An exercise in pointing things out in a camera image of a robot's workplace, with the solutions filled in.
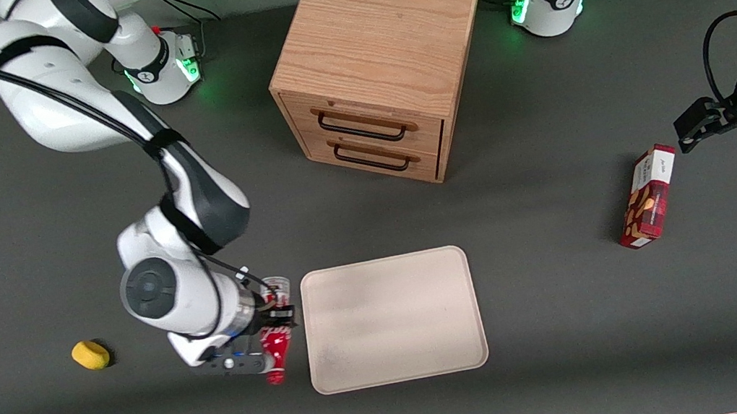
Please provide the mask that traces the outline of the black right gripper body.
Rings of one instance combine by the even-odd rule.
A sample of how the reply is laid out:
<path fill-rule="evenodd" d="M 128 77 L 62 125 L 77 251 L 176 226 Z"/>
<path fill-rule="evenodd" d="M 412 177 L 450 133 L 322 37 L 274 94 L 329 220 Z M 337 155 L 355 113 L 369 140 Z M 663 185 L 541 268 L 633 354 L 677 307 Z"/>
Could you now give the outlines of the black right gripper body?
<path fill-rule="evenodd" d="M 265 325 L 264 313 L 267 310 L 264 308 L 267 306 L 266 300 L 263 299 L 260 293 L 244 286 L 239 287 L 238 292 L 239 306 L 241 307 L 239 312 L 242 313 L 240 335 L 255 335 Z"/>

